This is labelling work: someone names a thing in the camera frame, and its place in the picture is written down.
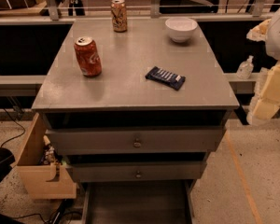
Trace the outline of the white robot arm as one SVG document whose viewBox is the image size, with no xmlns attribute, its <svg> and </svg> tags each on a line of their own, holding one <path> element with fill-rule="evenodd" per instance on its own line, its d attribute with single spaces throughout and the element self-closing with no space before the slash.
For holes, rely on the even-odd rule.
<svg viewBox="0 0 280 224">
<path fill-rule="evenodd" d="M 280 109 L 280 8 L 247 34 L 250 39 L 262 38 L 268 56 L 277 60 L 269 70 L 259 73 L 246 117 L 250 125 L 260 125 L 270 120 Z"/>
</svg>

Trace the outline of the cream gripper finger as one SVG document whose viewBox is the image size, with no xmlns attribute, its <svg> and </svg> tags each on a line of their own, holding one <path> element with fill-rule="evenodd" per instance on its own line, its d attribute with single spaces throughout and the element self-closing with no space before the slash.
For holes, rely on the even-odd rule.
<svg viewBox="0 0 280 224">
<path fill-rule="evenodd" d="M 250 125 L 260 125 L 270 120 L 279 109 L 280 61 L 258 79 L 246 120 Z"/>
<path fill-rule="evenodd" d="M 257 42 L 264 41 L 266 39 L 266 34 L 270 21 L 270 19 L 262 21 L 259 25 L 250 29 L 246 35 L 246 38 Z"/>
</svg>

